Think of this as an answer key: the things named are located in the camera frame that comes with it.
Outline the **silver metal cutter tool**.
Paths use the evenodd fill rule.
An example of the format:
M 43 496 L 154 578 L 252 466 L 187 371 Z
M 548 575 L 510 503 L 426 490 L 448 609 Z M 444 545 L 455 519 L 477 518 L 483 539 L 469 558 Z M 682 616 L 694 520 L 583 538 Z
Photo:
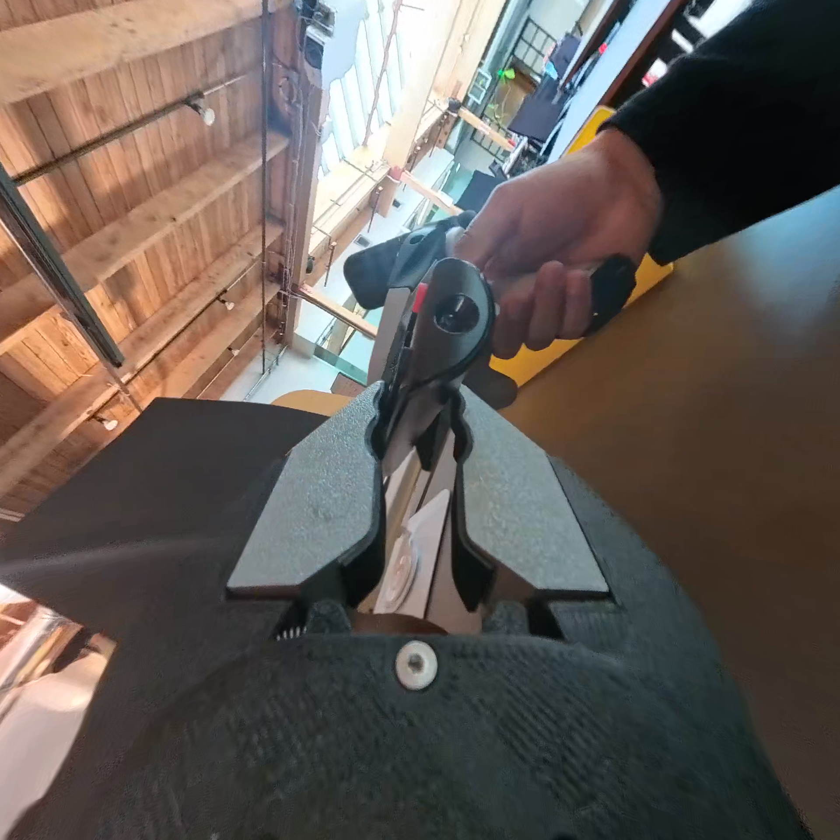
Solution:
M 462 259 L 439 260 L 426 284 L 403 384 L 408 440 L 429 470 L 448 433 L 460 386 L 489 361 L 496 305 L 480 271 Z

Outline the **yellow plastic bin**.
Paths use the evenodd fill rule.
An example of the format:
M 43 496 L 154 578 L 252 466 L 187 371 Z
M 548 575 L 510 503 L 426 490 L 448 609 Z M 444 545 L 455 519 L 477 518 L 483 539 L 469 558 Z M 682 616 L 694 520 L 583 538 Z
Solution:
M 603 123 L 612 117 L 614 112 L 615 110 L 613 108 L 604 105 L 596 107 L 570 144 L 561 153 L 560 159 L 562 160 L 570 154 L 576 154 L 580 149 L 592 142 Z M 646 255 L 637 269 L 635 276 L 636 286 L 625 306 L 627 307 L 633 304 L 637 299 L 655 288 L 659 283 L 669 277 L 674 269 L 674 262 L 660 266 L 649 255 Z M 489 367 L 494 372 L 511 378 L 518 387 L 521 387 L 556 363 L 578 343 L 580 343 L 579 340 L 557 339 L 545 350 L 531 351 L 523 348 L 516 356 L 509 360 L 501 360 L 495 356 L 491 356 Z

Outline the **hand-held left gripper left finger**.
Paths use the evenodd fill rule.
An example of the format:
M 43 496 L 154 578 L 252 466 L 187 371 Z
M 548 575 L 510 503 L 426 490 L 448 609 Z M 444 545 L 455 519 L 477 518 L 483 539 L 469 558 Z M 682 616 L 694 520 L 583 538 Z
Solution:
M 361 603 L 385 567 L 383 383 L 367 387 L 289 452 L 227 580 L 235 599 Z

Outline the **black ceiling track rail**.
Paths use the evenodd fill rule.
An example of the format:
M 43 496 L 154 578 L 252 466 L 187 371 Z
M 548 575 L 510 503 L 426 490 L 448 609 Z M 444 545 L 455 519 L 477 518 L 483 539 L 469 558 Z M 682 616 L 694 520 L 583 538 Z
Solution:
M 2 291 L 2 352 L 20 342 L 39 319 L 57 306 L 109 371 L 122 367 L 125 358 L 119 346 L 4 167 L 1 168 L 1 222 L 30 269 L 28 276 Z

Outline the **black wooden book stand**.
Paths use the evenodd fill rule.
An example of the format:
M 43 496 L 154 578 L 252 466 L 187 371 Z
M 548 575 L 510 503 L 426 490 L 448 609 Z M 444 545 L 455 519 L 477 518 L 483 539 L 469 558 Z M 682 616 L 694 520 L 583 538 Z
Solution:
M 2 539 L 2 584 L 122 648 L 277 637 L 298 621 L 297 590 L 240 598 L 227 581 L 288 453 L 324 422 L 155 399 Z

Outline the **person's right hand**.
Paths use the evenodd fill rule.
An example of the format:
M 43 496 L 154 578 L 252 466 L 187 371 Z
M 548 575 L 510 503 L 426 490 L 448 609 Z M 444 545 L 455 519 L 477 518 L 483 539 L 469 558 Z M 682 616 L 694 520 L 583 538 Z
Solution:
M 490 284 L 493 354 L 578 340 L 617 314 L 658 225 L 642 150 L 605 129 L 582 150 L 499 185 L 455 246 Z

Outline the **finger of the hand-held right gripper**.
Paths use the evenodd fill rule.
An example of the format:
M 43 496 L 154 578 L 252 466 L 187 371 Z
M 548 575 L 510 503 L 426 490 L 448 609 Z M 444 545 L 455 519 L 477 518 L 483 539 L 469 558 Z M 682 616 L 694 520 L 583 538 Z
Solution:
M 489 360 L 480 360 L 469 369 L 468 389 L 490 408 L 507 408 L 518 395 L 517 383 L 493 369 Z
M 414 382 L 410 368 L 414 333 L 427 289 L 418 287 L 406 302 L 385 362 L 381 394 L 381 469 L 391 476 L 411 453 L 428 425 L 427 394 Z

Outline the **silver ventilation duct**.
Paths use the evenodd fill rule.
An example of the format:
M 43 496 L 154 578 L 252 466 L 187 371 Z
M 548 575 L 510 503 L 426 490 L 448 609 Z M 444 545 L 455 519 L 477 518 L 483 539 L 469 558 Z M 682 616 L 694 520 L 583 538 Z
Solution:
M 115 642 L 51 608 L 1 586 L 1 699 L 79 658 L 109 660 Z

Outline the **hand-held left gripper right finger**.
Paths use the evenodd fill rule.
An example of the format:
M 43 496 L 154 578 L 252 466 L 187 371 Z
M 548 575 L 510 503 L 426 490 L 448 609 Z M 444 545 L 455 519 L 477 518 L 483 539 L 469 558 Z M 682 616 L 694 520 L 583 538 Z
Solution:
M 470 389 L 458 399 L 451 567 L 466 609 L 610 600 L 550 457 Z

